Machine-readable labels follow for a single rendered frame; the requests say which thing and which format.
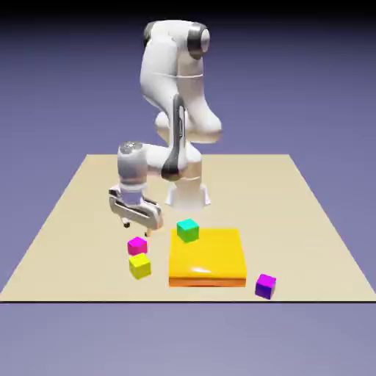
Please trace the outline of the small yellow cube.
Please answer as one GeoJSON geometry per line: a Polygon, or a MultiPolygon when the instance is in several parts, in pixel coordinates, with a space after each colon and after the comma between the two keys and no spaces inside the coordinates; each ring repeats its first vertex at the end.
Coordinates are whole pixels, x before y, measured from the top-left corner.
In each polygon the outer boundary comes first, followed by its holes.
{"type": "Polygon", "coordinates": [[[145,253],[129,257],[129,270],[136,279],[144,278],[151,274],[151,261],[145,253]]]}

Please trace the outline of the small teal cube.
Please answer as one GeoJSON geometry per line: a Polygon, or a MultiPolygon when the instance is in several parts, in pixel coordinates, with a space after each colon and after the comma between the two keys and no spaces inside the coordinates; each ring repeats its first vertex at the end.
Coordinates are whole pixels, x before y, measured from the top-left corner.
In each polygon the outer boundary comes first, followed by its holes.
{"type": "Polygon", "coordinates": [[[178,221],[176,231],[183,242],[194,242],[199,239],[199,225],[193,219],[178,221]]]}

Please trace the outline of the small pink cube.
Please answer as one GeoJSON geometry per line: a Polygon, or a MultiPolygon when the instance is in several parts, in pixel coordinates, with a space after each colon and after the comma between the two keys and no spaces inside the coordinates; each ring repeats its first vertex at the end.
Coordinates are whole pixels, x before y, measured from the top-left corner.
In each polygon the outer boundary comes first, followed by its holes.
{"type": "Polygon", "coordinates": [[[134,237],[127,242],[127,250],[130,256],[148,252],[148,242],[141,237],[134,237]]]}

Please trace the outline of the large orange box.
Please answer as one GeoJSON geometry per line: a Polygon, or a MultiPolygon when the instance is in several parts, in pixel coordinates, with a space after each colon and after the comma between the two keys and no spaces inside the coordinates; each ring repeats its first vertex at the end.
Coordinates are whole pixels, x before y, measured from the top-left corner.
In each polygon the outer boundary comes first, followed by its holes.
{"type": "Polygon", "coordinates": [[[196,240],[184,242],[172,230],[168,279],[171,287],[246,286],[247,266],[239,231],[202,228],[196,240]]]}

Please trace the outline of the small purple cube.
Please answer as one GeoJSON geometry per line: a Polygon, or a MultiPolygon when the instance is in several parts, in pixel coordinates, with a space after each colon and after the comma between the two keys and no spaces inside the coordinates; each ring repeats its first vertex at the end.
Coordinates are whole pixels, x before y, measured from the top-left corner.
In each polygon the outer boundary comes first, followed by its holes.
{"type": "Polygon", "coordinates": [[[255,295],[270,300],[276,286],[276,278],[266,274],[260,274],[255,286],[255,295]]]}

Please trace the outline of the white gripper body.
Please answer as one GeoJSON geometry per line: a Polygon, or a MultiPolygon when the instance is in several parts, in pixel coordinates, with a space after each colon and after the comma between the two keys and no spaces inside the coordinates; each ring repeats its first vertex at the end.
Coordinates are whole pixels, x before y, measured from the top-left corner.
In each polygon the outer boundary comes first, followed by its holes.
{"type": "Polygon", "coordinates": [[[152,231],[163,226],[162,209],[160,205],[144,195],[141,195],[140,203],[124,203],[119,187],[109,189],[109,206],[114,214],[121,220],[126,218],[130,223],[138,223],[152,231]]]}

